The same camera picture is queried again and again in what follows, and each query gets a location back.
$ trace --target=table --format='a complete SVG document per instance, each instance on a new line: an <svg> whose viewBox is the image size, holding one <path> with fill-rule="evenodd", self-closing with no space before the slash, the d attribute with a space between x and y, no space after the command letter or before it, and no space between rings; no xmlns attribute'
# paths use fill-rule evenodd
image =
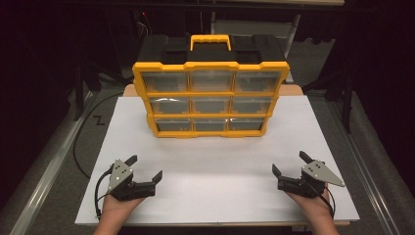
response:
<svg viewBox="0 0 415 235"><path fill-rule="evenodd" d="M306 96L281 96L262 137L175 139L153 136L143 102L128 89L116 103L76 224L97 224L93 195L98 178L115 159L132 155L138 155L132 166L136 182L150 181L163 170L156 196L126 222L136 226L302 225L300 208L277 190L272 164L284 175L299 177L305 165L302 150L341 177ZM287 89L296 90L294 85ZM108 183L107 177L100 195ZM330 189L338 202L336 223L358 220L347 189Z"/></svg>

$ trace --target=carry handle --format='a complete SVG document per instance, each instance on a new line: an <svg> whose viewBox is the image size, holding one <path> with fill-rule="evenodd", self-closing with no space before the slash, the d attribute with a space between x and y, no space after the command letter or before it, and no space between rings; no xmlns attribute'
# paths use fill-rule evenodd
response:
<svg viewBox="0 0 415 235"><path fill-rule="evenodd" d="M226 42L228 46L228 51L231 50L231 42L229 40L229 35L222 35L222 34L207 34L207 35L192 35L190 38L190 50L193 51L193 44L194 43L210 43L210 42Z"/></svg>

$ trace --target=gray floor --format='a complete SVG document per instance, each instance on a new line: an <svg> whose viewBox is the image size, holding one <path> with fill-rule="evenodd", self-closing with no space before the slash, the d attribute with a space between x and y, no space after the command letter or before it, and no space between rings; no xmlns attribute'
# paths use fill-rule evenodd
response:
<svg viewBox="0 0 415 235"><path fill-rule="evenodd" d="M324 64L332 43L313 45L310 41L295 42L288 61L296 84L314 80ZM123 90L116 84L103 82L103 90L95 94L98 104ZM327 103L323 91L312 91L310 103L320 123L327 143L349 188L361 219L349 226L339 227L342 234L415 234L415 202L393 167L380 143L376 131L368 121L358 97L354 94L350 116L351 134L339 125L337 103ZM76 145L80 165L90 174L114 111L116 98L98 106L86 120ZM56 156L70 134L74 109L56 130L42 154L25 176L8 205L0 214L0 234L10 234L43 172ZM66 154L59 174L27 234L92 234L94 228L78 226L74 220L86 189L88 179L77 169L71 150ZM233 230L199 229L142 229L143 234L287 234L278 228L244 228Z"/></svg>

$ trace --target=plastic storage case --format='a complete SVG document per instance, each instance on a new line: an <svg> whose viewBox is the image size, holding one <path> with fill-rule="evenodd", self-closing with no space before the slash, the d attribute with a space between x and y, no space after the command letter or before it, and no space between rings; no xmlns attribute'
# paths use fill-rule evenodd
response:
<svg viewBox="0 0 415 235"><path fill-rule="evenodd" d="M157 137L261 136L289 65L273 35L149 35L133 66Z"/></svg>

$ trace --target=human hand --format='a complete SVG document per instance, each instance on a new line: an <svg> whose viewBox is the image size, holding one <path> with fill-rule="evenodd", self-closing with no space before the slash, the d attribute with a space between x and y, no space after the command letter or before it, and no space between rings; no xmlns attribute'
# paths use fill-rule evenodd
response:
<svg viewBox="0 0 415 235"><path fill-rule="evenodd" d="M307 219L308 226L314 235L335 235L339 234L330 214L330 208L319 197L313 199L305 198L300 195L286 192L302 210ZM327 189L324 190L322 196L330 202Z"/></svg>
<svg viewBox="0 0 415 235"><path fill-rule="evenodd" d="M104 207L95 235L117 234L125 221L130 217L132 211L140 205L145 198L120 202L111 195L104 199Z"/></svg>

